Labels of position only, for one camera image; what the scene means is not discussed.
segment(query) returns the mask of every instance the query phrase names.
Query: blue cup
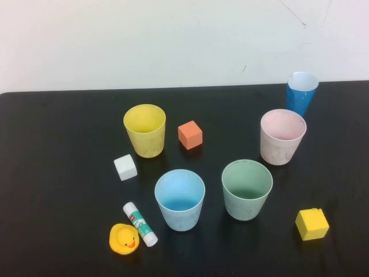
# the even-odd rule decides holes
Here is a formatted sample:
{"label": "blue cup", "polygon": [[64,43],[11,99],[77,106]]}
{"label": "blue cup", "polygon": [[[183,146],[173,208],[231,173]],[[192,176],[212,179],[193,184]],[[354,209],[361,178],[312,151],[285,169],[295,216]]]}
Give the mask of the blue cup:
{"label": "blue cup", "polygon": [[200,176],[185,169],[165,173],[155,186],[155,198],[165,222],[176,231],[187,231],[196,225],[204,196]]}
{"label": "blue cup", "polygon": [[307,72],[295,72],[287,83],[287,110],[304,116],[319,85],[318,79]]}

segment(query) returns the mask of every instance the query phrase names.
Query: yellow cup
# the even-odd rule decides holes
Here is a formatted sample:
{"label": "yellow cup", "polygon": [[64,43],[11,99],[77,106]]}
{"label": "yellow cup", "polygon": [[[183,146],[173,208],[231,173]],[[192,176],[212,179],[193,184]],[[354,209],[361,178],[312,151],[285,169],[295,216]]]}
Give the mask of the yellow cup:
{"label": "yellow cup", "polygon": [[126,112],[123,123],[137,155],[152,158],[164,148],[165,112],[158,106],[142,104]]}

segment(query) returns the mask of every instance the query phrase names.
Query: yellow cube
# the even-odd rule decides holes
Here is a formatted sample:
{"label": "yellow cube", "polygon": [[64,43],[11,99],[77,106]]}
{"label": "yellow cube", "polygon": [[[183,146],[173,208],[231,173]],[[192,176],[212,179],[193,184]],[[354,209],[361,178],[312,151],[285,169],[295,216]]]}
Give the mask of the yellow cube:
{"label": "yellow cube", "polygon": [[303,209],[299,211],[296,226],[303,241],[323,238],[329,229],[322,209]]}

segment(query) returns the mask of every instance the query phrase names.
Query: rubber duck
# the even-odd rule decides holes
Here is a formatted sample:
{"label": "rubber duck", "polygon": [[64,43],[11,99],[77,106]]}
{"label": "rubber duck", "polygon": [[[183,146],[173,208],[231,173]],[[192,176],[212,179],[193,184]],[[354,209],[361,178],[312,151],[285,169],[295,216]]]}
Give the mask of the rubber duck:
{"label": "rubber duck", "polygon": [[138,231],[131,225],[118,223],[110,230],[109,244],[114,252],[128,255],[140,244]]}

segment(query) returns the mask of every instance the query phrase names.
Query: cube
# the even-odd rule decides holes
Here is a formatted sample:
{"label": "cube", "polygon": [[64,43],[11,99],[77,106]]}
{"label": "cube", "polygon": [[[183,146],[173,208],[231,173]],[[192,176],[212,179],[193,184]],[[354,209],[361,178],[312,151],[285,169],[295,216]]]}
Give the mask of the cube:
{"label": "cube", "polygon": [[202,130],[193,120],[178,127],[178,137],[187,150],[202,144]]}
{"label": "cube", "polygon": [[133,159],[129,154],[114,160],[114,165],[121,181],[137,175],[136,166],[134,165]]}
{"label": "cube", "polygon": [[322,209],[303,209],[299,211],[296,226],[303,241],[323,238],[329,229]]}

